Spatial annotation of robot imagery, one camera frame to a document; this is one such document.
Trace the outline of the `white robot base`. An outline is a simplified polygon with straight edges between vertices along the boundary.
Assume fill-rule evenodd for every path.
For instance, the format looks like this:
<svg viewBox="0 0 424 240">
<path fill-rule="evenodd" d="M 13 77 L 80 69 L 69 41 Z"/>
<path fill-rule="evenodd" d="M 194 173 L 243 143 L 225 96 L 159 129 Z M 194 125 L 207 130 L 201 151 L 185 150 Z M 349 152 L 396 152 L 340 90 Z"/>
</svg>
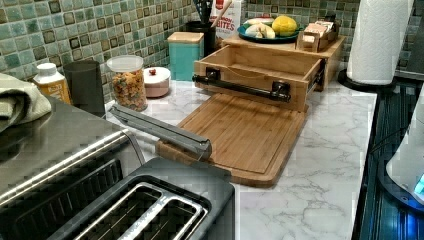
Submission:
<svg viewBox="0 0 424 240">
<path fill-rule="evenodd" d="M 420 90 L 411 123 L 394 155 L 382 163 L 379 180 L 402 204 L 423 212 L 424 96 Z"/>
</svg>

